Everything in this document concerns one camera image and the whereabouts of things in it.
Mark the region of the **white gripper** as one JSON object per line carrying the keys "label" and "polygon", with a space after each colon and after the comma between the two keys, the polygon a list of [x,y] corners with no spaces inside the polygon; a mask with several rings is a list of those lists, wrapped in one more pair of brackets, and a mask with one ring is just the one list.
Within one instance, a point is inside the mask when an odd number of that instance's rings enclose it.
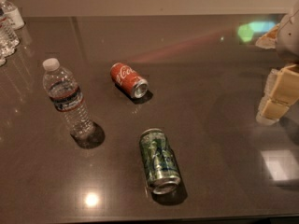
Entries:
{"label": "white gripper", "polygon": [[258,107],[256,120],[262,125],[273,125],[299,100],[299,65],[296,64],[299,63],[299,1],[255,45],[261,49],[276,48],[278,57],[290,63],[270,71]]}

